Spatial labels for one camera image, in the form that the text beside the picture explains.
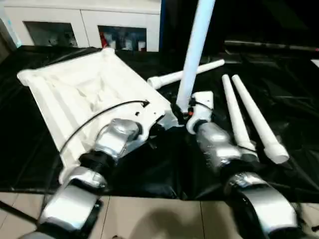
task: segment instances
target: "white pvc pipe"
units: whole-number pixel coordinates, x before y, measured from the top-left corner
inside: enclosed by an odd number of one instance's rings
[[[226,95],[228,111],[230,115],[231,124],[233,126],[234,137],[236,143],[243,147],[255,151],[255,146],[251,143],[249,135],[241,115],[236,96],[231,86],[230,79],[228,75],[222,76],[224,91]]]
[[[234,75],[232,80],[265,147],[264,151],[267,157],[277,164],[287,161],[289,159],[288,152],[276,139],[239,76]]]
[[[188,111],[189,99],[193,90],[196,71],[203,52],[214,5],[215,0],[198,1],[184,64],[183,77],[179,85],[176,100],[176,104],[180,107],[183,113]]]
[[[200,74],[206,71],[209,71],[211,69],[215,69],[219,66],[222,66],[225,64],[225,61],[223,59],[218,61],[213,61],[204,65],[201,65],[197,68],[196,74]],[[153,76],[148,78],[148,84],[152,86],[155,90],[161,88],[162,86],[166,86],[168,84],[171,84],[173,82],[179,81],[183,76],[183,71],[178,71],[174,73],[170,73],[168,75],[164,76]]]

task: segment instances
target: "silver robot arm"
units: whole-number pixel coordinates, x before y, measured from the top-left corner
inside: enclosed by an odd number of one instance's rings
[[[211,122],[212,93],[193,94],[194,114],[187,130],[195,134],[207,165],[222,183],[239,234],[244,239],[306,239],[289,201],[254,172],[257,155],[247,156],[228,133]]]
[[[22,239],[86,239],[103,206],[100,197],[108,176],[127,145],[141,133],[139,123],[114,119],[97,136],[92,150],[81,155],[75,168],[51,197],[36,231]]]

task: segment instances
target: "white tray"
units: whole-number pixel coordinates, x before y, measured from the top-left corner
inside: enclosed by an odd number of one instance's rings
[[[30,87],[58,149],[88,118],[126,101],[147,100],[152,109],[165,112],[165,117],[160,120],[165,129],[177,126],[169,101],[117,57],[111,48],[37,70],[23,70],[17,77]],[[135,114],[144,110],[140,104],[122,106],[84,127],[61,155],[64,169],[59,177],[60,183],[71,169],[79,165],[79,156],[92,147],[103,126],[113,118],[141,121],[138,117],[143,114]]]

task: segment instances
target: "black tablecloth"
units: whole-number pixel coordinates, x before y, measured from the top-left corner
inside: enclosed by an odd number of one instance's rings
[[[0,191],[43,193],[57,150],[28,87],[16,78],[22,69],[45,65],[99,51],[95,48],[21,47],[0,65]],[[184,56],[160,53],[116,53],[144,79],[179,71]],[[274,133],[286,146],[291,164],[278,166],[268,160],[247,113],[241,106],[251,138],[257,143],[258,172],[290,200],[319,202],[319,192],[305,180],[319,184],[319,69],[309,59],[220,54],[226,64],[200,74],[194,91],[214,92],[214,121],[232,134],[221,76],[239,74]],[[172,103],[178,83],[160,89]],[[57,186],[62,165],[55,169]],[[207,168],[193,136],[172,128],[124,157],[110,179],[105,194],[134,197],[219,200],[222,191]]]

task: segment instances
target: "cabinet door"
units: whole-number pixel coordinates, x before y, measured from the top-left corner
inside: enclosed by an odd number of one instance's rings
[[[89,44],[116,49],[159,51],[160,15],[82,10]]]
[[[5,7],[23,45],[88,47],[80,10]]]

